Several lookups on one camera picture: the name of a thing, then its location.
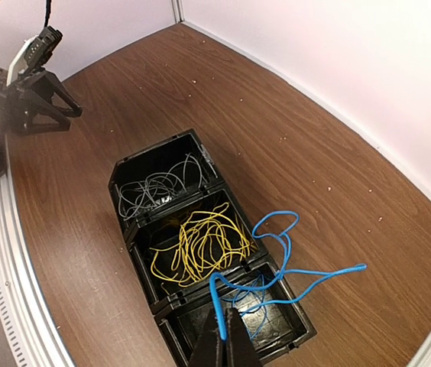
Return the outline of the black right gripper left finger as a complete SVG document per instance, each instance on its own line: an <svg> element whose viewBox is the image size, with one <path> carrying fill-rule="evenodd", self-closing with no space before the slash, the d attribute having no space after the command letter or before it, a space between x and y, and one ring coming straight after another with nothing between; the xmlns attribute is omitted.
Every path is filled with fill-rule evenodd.
<svg viewBox="0 0 431 367"><path fill-rule="evenodd" d="M223 341L214 310L210 310L190 357L189 367L221 367Z"/></svg>

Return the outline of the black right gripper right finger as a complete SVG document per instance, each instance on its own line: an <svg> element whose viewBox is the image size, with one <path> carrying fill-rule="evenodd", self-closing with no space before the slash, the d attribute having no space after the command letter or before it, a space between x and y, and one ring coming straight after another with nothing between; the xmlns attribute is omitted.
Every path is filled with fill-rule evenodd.
<svg viewBox="0 0 431 367"><path fill-rule="evenodd" d="M262 367L246 326L235 308L225 311L227 339L225 341L224 366Z"/></svg>

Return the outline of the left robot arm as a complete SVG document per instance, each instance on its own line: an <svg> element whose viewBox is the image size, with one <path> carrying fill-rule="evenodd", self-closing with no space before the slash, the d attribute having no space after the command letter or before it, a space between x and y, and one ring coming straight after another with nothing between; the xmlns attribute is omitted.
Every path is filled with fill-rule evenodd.
<svg viewBox="0 0 431 367"><path fill-rule="evenodd" d="M8 69L0 67L1 126L16 134L64 132L79 118L82 106L55 73L44 65L63 34L49 25L52 2L45 2L42 31L26 40Z"/></svg>

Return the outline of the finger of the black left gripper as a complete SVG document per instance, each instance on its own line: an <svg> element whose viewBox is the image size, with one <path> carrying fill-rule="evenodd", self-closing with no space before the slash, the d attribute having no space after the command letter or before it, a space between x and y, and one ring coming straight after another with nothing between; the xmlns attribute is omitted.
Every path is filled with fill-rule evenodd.
<svg viewBox="0 0 431 367"><path fill-rule="evenodd" d="M41 115L51 118L78 118L83 107L71 96L55 73L42 70L35 73L29 80L31 102ZM58 96L66 107L53 104L53 97Z"/></svg>
<svg viewBox="0 0 431 367"><path fill-rule="evenodd" d="M59 119L50 116L25 111L22 122L23 134L43 134L49 132L65 132L70 129L70 120L64 116Z"/></svg>

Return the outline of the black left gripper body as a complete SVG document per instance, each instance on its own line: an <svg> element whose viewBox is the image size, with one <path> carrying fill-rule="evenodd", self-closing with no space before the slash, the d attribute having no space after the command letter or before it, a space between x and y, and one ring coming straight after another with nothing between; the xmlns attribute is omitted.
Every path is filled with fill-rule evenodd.
<svg viewBox="0 0 431 367"><path fill-rule="evenodd" d="M38 123L37 105L26 97L27 92L39 93L41 76L29 76L11 86L0 76L0 116L7 132L14 134L42 134L44 128Z"/></svg>

